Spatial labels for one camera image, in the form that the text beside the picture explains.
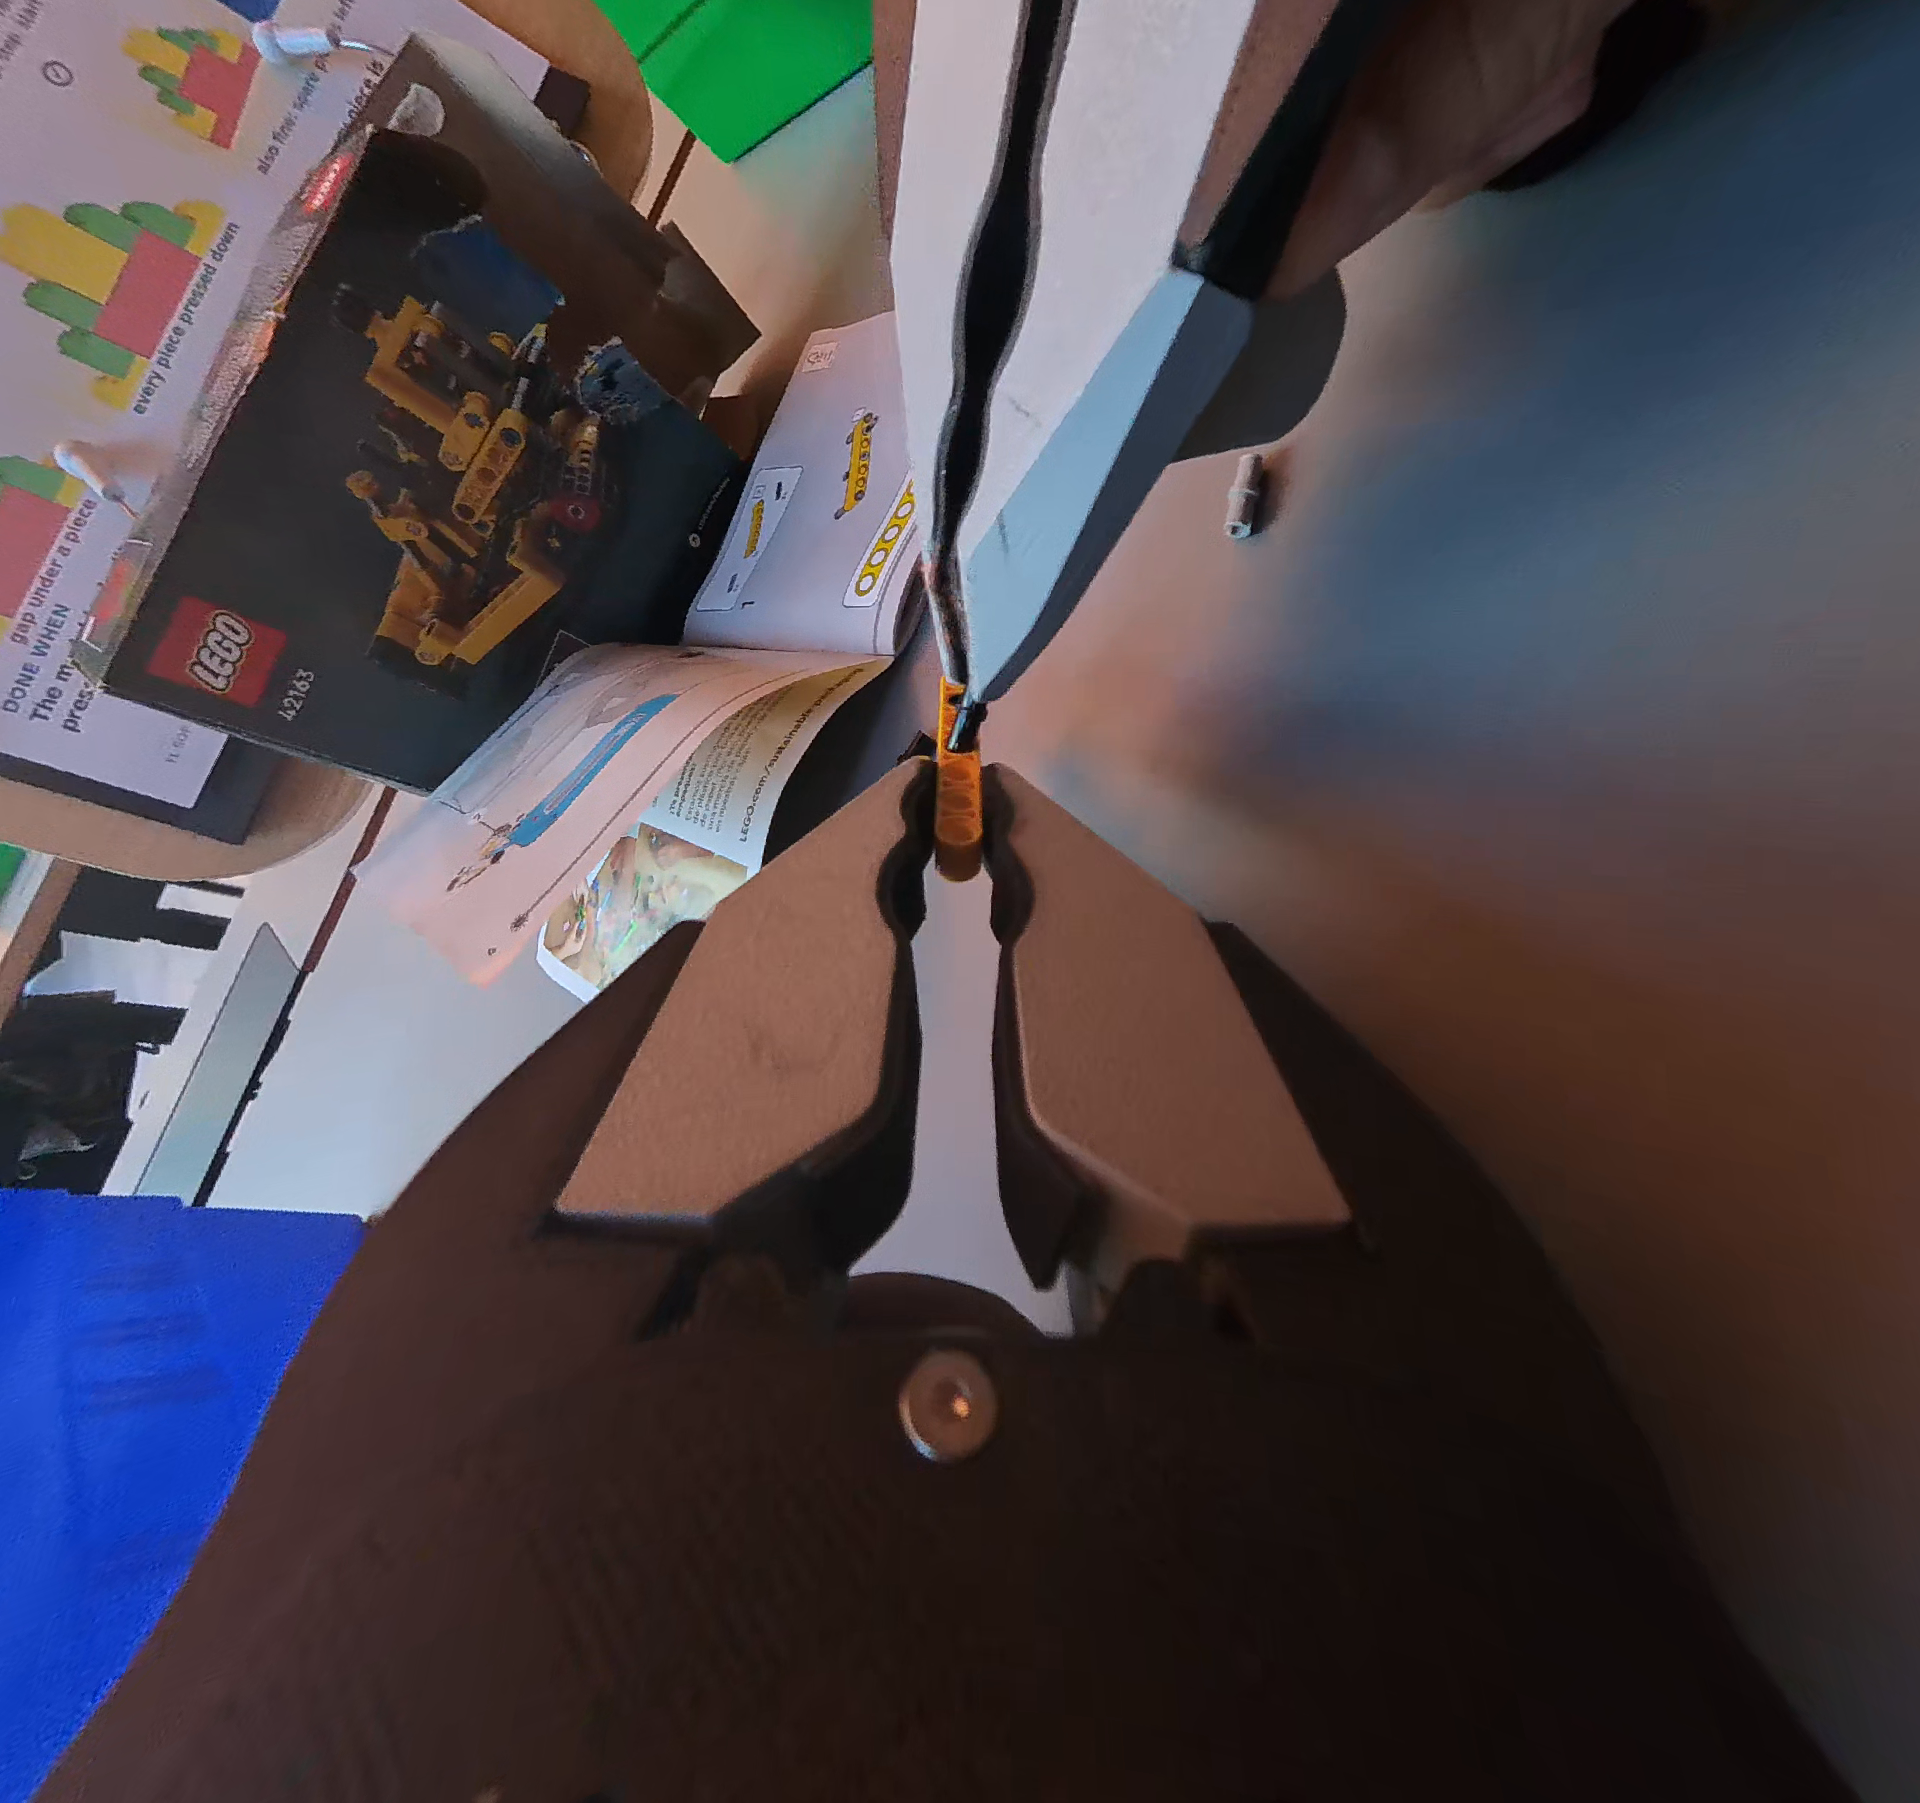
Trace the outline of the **lego set box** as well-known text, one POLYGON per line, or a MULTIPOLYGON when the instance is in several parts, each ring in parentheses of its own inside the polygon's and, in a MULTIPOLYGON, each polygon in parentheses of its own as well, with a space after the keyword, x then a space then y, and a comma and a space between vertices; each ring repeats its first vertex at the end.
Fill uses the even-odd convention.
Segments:
POLYGON ((248 281, 83 672, 428 792, 566 654, 678 641, 760 329, 482 52, 409 39, 248 281))

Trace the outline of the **yellow lego beam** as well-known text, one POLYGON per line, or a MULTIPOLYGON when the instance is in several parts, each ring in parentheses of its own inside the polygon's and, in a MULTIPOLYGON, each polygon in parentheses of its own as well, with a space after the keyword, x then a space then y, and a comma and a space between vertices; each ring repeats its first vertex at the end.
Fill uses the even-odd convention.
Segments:
POLYGON ((935 729, 935 866, 947 883, 969 883, 980 871, 985 852, 985 802, 980 783, 980 750, 947 750, 949 705, 969 694, 954 680, 943 680, 940 721, 935 729))

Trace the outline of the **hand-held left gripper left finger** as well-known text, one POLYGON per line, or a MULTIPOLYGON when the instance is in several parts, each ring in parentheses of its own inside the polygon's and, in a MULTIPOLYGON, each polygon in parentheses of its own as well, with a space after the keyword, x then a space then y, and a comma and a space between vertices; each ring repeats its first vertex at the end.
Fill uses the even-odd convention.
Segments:
POLYGON ((911 1189, 933 802, 933 761, 904 761, 716 909, 559 1219, 799 1275, 887 1231, 911 1189))

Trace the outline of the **white sheet clip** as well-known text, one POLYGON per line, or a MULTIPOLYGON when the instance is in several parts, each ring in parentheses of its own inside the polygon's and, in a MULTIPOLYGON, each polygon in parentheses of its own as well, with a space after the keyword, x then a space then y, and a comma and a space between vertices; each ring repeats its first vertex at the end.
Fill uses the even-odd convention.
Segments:
POLYGON ((55 466, 69 482, 78 482, 95 501, 117 507, 121 515, 139 520, 144 504, 130 495, 113 468, 83 443, 61 439, 51 450, 55 466))
POLYGON ((252 20, 249 42, 262 61, 284 70, 302 70, 332 57, 373 59, 388 53, 383 43, 342 35, 335 26, 293 26, 275 19, 252 20))

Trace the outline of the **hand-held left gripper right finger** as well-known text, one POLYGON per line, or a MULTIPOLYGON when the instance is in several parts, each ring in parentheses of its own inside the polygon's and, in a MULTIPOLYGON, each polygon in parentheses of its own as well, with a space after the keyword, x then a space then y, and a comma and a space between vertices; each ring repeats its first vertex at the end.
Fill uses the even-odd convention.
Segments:
POLYGON ((1114 1294, 1144 1264, 1353 1222, 1196 909, 992 763, 997 1175, 1028 1279, 1114 1294))

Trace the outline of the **person's right hand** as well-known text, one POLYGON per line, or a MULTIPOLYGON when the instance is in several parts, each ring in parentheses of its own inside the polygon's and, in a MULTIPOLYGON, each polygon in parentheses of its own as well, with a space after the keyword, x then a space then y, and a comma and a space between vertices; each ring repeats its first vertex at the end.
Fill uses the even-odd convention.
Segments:
POLYGON ((1357 74, 1267 295, 1301 295, 1570 127, 1593 98, 1602 35, 1631 3, 1418 0, 1357 74))

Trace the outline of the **printed brick guide sheet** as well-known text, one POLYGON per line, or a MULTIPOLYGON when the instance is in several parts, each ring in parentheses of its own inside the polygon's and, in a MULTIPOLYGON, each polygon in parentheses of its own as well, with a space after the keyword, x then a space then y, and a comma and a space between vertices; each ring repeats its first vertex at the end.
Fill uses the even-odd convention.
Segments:
POLYGON ((75 667, 133 520, 51 450, 83 443, 149 500, 268 232, 414 34, 530 96, 548 74, 454 0, 3 0, 6 779, 200 833, 252 795, 223 735, 75 667), (388 53, 274 66, 257 19, 388 53))

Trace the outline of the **lego instruction booklet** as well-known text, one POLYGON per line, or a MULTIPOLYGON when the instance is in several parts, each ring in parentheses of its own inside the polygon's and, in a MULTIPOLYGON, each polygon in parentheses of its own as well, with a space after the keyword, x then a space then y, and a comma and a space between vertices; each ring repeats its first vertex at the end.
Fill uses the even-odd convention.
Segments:
POLYGON ((898 317, 809 338, 683 637, 568 655, 359 866, 459 974, 592 999, 769 857, 828 722, 920 617, 898 317))

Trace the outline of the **grey flat panel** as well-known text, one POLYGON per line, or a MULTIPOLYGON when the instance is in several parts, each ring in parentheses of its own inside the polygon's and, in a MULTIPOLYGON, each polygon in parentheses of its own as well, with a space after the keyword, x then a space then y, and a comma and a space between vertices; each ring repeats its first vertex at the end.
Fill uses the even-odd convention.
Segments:
POLYGON ((234 915, 177 1033, 137 1076, 102 1197, 208 1201, 299 974, 275 927, 234 915))

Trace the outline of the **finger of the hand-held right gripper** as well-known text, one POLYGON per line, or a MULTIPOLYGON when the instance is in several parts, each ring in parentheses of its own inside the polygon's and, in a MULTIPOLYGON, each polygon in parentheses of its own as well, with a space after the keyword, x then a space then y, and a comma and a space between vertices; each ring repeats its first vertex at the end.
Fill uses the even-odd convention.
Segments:
POLYGON ((992 705, 1178 460, 1281 439, 1329 383, 1335 275, 1270 300, 1357 70, 1416 0, 1075 0, 1029 307, 997 380, 969 576, 992 705))
POLYGON ((1039 149, 1075 0, 878 0, 880 206, 926 592, 949 680, 992 680, 969 576, 997 380, 1032 299, 1039 149))

